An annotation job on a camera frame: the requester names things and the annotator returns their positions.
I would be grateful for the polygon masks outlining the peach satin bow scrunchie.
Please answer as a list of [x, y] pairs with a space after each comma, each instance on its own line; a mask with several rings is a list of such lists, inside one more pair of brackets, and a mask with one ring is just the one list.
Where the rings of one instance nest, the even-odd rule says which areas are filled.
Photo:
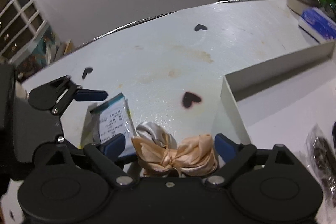
[[187, 137], [177, 144], [171, 134], [153, 122], [143, 122], [135, 129], [131, 142], [145, 177], [206, 176], [219, 163], [210, 134]]

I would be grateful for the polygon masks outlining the bag of dark hair ties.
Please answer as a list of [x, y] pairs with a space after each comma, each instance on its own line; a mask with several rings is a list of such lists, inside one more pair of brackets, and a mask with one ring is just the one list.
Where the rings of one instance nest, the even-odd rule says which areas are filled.
[[319, 182], [327, 208], [335, 210], [335, 153], [318, 124], [308, 133], [298, 156]]

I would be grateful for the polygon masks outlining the black hair scrunchie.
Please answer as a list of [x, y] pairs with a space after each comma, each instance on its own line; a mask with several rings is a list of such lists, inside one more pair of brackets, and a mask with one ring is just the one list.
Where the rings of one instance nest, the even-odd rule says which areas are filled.
[[336, 122], [334, 122], [334, 125], [333, 125], [332, 137], [333, 137], [334, 146], [336, 146]]

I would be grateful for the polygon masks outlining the white teal labelled packet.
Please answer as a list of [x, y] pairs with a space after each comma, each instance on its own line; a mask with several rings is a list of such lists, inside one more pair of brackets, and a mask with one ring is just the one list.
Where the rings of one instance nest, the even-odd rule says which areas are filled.
[[125, 137], [125, 145], [121, 147], [120, 157], [133, 156], [135, 149], [131, 139], [135, 136], [134, 125], [129, 113], [127, 100], [122, 93], [98, 105], [88, 107], [79, 148], [86, 144], [108, 144], [117, 134]]

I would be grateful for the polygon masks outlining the white shallow cardboard box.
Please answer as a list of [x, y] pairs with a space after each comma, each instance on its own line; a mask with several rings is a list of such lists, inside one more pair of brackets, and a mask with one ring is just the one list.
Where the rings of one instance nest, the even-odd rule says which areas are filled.
[[223, 76], [216, 129], [236, 143], [286, 145], [303, 160], [314, 126], [333, 141], [335, 43], [282, 55]]

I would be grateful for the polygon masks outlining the white plastic drawer unit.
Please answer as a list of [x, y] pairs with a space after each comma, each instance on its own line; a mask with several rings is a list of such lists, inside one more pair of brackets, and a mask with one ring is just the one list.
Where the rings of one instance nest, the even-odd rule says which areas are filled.
[[34, 0], [1, 0], [1, 59], [25, 59], [49, 28]]

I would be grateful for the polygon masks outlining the blue tissue pack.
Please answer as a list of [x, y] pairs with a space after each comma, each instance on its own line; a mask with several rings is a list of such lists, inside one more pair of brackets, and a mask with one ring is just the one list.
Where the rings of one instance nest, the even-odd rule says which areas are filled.
[[335, 22], [318, 8], [309, 8], [302, 12], [298, 25], [317, 42], [335, 42]]

